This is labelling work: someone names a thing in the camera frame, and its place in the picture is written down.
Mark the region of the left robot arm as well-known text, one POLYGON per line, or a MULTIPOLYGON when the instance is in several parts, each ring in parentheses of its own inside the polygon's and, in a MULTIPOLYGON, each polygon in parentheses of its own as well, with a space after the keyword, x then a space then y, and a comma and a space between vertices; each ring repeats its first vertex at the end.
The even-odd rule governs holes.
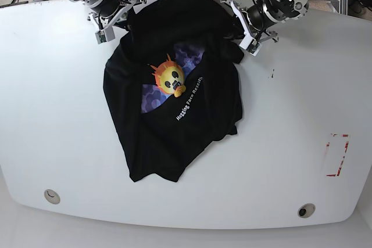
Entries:
POLYGON ((277 41, 277 33, 268 28, 289 19, 298 19, 307 13, 309 0, 252 0, 250 8, 240 8, 234 1, 229 3, 232 11, 240 20, 244 37, 240 47, 256 53, 262 42, 272 39, 277 41))

